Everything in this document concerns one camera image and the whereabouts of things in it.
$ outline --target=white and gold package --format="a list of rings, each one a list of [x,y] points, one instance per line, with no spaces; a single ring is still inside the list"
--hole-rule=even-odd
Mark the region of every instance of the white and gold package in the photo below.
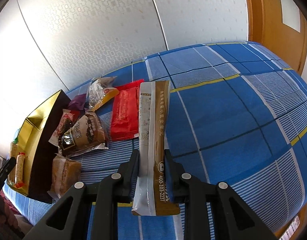
[[[132,206],[134,215],[180,213],[171,203],[164,174],[164,140],[169,110],[169,81],[143,82],[139,93],[139,174]]]

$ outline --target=bread in plastic bag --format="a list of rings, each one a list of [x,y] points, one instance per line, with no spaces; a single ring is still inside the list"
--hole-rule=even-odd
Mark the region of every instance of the bread in plastic bag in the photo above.
[[[116,77],[104,77],[93,79],[87,93],[89,110],[94,112],[119,94],[119,90],[112,87]]]
[[[22,180],[24,159],[25,159],[25,153],[20,152],[19,155],[17,156],[17,163],[15,165],[15,187],[16,188],[21,188],[24,185],[23,180]]]
[[[81,163],[57,155],[52,163],[52,184],[49,194],[61,198],[68,189],[80,180]]]

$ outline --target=red package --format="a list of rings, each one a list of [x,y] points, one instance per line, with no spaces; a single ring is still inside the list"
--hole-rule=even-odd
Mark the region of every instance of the red package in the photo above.
[[[62,136],[67,130],[73,127],[76,120],[79,118],[79,115],[80,111],[63,109],[63,114],[61,116],[59,125],[50,137],[49,142],[54,146],[58,146],[59,136]]]
[[[119,94],[115,96],[112,108],[111,139],[122,141],[139,136],[139,88],[143,79],[116,87]]]

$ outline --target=gold box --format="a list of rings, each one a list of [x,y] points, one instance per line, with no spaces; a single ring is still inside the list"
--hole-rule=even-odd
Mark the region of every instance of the gold box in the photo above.
[[[7,180],[7,184],[16,192],[35,200],[52,203],[47,191],[51,187],[52,161],[58,149],[48,141],[60,122],[62,109],[66,108],[69,102],[69,97],[59,90],[24,120],[18,133],[15,154],[24,152],[26,156],[23,165],[25,185],[16,188]]]

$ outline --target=blue plaid bedsheet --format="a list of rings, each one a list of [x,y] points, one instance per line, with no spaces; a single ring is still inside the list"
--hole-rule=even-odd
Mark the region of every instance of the blue plaid bedsheet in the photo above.
[[[115,70],[119,86],[170,80],[166,135],[174,159],[202,181],[228,182],[274,232],[307,201],[307,84],[255,42],[197,44],[161,52]],[[86,93],[90,81],[68,96]],[[97,114],[110,134],[112,101]],[[138,139],[73,159],[81,180],[98,182],[129,160]],[[17,197],[32,224],[51,205]],[[184,207],[169,217],[136,217],[119,207],[119,239],[183,239]]]

